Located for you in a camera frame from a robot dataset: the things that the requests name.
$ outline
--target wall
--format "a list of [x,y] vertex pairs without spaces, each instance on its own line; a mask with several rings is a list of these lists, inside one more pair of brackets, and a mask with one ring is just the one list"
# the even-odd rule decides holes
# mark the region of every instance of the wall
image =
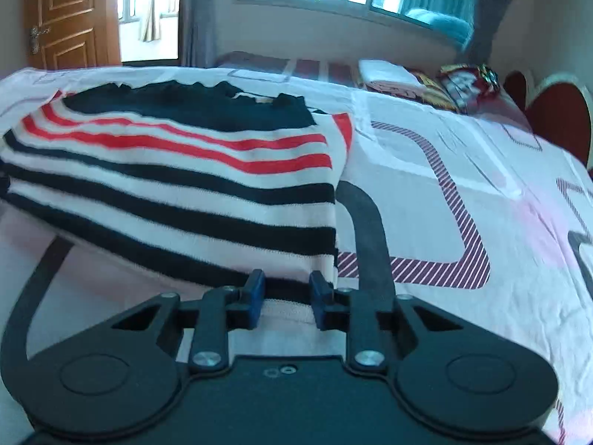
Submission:
[[[523,47],[533,0],[515,0],[496,38],[493,62],[505,68]],[[386,59],[435,72],[452,63],[455,48],[431,30],[402,20],[385,26],[322,11],[216,0],[218,53],[259,53],[356,63]]]
[[593,90],[593,0],[536,0],[523,59],[536,83],[557,72],[575,74]]
[[0,0],[0,79],[27,66],[23,0]]
[[536,0],[513,0],[494,38],[490,65],[502,80],[523,57]]

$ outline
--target bedsheet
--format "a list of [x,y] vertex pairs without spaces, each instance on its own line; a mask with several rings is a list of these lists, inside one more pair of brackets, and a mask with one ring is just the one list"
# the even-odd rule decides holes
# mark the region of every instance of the bedsheet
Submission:
[[[392,299],[394,287],[384,283],[393,281],[398,294],[539,353],[560,381],[544,431],[558,443],[589,443],[593,182],[573,156],[512,126],[331,83],[229,69],[23,70],[0,82],[0,131],[58,90],[168,80],[228,80],[246,92],[303,95],[311,108],[348,112],[356,132],[337,191],[339,286],[381,301]],[[0,330],[55,235],[19,211],[2,211]],[[163,291],[182,299],[204,292],[75,244],[34,318],[29,356]],[[306,306],[266,302],[255,332],[231,333],[231,355],[343,353],[343,333],[320,332],[313,322]],[[187,359],[185,343],[179,359]],[[9,445],[31,431],[3,387],[0,429]]]
[[277,59],[246,52],[230,52],[219,57],[217,67],[274,73],[278,78],[299,77],[320,82],[359,87],[358,69],[327,60]]

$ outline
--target window frame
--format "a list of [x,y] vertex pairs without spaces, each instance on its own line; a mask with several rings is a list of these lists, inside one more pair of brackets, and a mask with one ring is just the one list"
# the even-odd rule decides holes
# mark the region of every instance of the window frame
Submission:
[[415,20],[408,16],[393,13],[382,8],[376,8],[372,5],[372,0],[367,0],[365,4],[356,3],[349,0],[235,0],[238,4],[256,4],[264,6],[283,6],[288,8],[298,8],[312,11],[322,11],[325,13],[334,13],[342,16],[358,18],[379,25],[401,28],[402,24],[410,24],[408,28],[411,31],[418,31],[421,34],[429,35],[432,38],[441,40],[443,43],[450,44],[458,49],[459,44],[449,35],[433,28],[425,22]]
[[[130,14],[130,9],[131,9],[130,0],[123,0],[123,16],[118,19],[118,22],[120,24],[135,23],[135,22],[139,22],[142,20],[142,18],[140,16],[132,16]],[[177,17],[177,16],[179,16],[179,12],[161,13],[161,18],[173,18],[173,17]]]

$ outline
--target pillow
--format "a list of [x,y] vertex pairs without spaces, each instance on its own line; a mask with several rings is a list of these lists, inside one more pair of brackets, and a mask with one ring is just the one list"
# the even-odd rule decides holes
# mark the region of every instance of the pillow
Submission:
[[447,91],[425,73],[383,60],[361,60],[359,69],[367,90],[457,112]]
[[407,12],[406,16],[424,22],[431,28],[448,35],[457,42],[459,48],[463,47],[471,34],[471,26],[467,21],[450,14],[413,8]]
[[497,74],[486,65],[443,67],[439,78],[461,113],[531,131],[525,114],[500,88]]

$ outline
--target metal screw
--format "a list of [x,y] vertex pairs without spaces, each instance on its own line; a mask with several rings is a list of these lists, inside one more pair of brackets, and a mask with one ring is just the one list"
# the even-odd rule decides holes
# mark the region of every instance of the metal screw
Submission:
[[284,373],[285,375],[294,375],[296,372],[297,369],[291,365],[280,368],[280,373]]
[[354,359],[359,365],[376,367],[385,361],[385,356],[383,353],[379,353],[378,351],[367,349],[357,353]]
[[263,370],[263,376],[266,378],[278,378],[280,376],[280,370],[278,368],[268,368]]
[[215,351],[201,351],[193,356],[192,361],[198,366],[212,368],[222,361],[222,357]]

